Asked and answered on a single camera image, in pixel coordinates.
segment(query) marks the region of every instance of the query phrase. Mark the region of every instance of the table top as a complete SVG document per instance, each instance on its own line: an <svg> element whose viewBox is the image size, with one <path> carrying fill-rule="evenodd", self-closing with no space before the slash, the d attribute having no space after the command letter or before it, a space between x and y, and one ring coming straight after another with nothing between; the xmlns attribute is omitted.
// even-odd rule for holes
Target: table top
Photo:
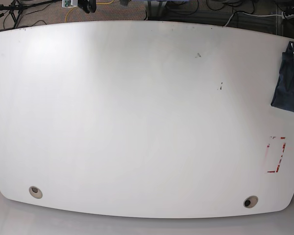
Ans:
<svg viewBox="0 0 294 235"><path fill-rule="evenodd" d="M0 33L1 193L130 217L284 209L294 193L294 113L270 102L288 42L170 22ZM283 149L279 172L268 173ZM259 200L248 209L250 196Z"/></svg>

